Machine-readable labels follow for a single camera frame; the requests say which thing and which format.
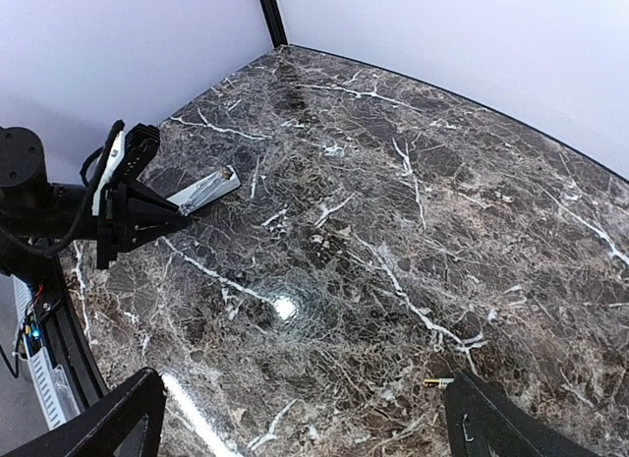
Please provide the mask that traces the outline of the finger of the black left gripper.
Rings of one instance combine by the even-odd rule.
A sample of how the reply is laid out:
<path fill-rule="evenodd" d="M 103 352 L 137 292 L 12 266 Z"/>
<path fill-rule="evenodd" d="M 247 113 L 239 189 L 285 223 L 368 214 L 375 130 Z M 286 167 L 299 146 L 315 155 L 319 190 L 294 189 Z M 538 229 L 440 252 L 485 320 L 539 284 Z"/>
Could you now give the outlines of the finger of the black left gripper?
<path fill-rule="evenodd" d="M 138 214 L 177 214 L 179 206 L 141 182 L 135 181 L 127 185 L 127 208 Z"/>
<path fill-rule="evenodd" d="M 144 217 L 127 223 L 122 235 L 122 252 L 129 253 L 147 243 L 187 228 L 190 219 L 179 214 Z"/>

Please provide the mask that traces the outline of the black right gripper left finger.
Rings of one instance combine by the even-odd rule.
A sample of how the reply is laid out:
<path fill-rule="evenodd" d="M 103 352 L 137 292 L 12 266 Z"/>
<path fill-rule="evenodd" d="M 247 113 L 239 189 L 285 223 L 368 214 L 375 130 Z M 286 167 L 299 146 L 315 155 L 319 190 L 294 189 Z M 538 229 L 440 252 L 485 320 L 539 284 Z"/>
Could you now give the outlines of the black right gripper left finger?
<path fill-rule="evenodd" d="M 166 404 L 159 373 L 143 368 L 64 425 L 10 456 L 155 456 Z"/>

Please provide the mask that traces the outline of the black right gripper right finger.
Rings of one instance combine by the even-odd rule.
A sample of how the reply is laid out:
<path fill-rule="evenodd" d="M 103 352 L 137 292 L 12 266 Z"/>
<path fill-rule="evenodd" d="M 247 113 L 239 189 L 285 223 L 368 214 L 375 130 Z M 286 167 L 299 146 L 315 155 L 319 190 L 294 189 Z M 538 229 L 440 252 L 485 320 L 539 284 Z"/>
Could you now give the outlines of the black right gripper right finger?
<path fill-rule="evenodd" d="M 527 415 L 498 389 L 462 371 L 444 391 L 453 456 L 592 456 Z"/>

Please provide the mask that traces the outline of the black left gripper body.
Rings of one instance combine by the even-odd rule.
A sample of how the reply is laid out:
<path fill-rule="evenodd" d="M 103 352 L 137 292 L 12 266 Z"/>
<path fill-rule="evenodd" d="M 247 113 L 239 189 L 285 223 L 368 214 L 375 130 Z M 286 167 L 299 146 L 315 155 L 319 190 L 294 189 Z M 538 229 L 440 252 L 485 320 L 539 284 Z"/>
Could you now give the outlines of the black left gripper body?
<path fill-rule="evenodd" d="M 107 269 L 120 253 L 132 250 L 130 185 L 106 184 L 99 195 L 96 267 Z"/>

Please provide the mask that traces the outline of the white remote control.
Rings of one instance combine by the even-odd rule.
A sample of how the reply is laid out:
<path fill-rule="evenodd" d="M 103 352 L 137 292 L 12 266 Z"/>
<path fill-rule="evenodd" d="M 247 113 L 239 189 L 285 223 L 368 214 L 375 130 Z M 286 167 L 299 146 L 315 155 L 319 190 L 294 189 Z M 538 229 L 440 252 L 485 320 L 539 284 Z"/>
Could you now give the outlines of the white remote control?
<path fill-rule="evenodd" d="M 227 165 L 175 193 L 168 200 L 178 206 L 181 215 L 189 216 L 240 186 L 241 182 L 234 167 Z"/>

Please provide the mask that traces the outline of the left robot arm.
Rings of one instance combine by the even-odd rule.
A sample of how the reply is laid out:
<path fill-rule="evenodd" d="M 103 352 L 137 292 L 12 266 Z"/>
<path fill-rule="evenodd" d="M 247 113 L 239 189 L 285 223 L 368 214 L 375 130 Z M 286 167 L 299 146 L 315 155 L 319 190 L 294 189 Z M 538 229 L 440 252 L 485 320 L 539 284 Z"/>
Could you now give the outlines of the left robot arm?
<path fill-rule="evenodd" d="M 152 125 L 130 131 L 116 121 L 102 148 L 86 160 L 82 185 L 48 180 L 39 136 L 22 127 L 1 131 L 1 272 L 34 284 L 75 240 L 96 243 L 96 266 L 187 228 L 178 206 L 139 181 L 156 155 Z"/>

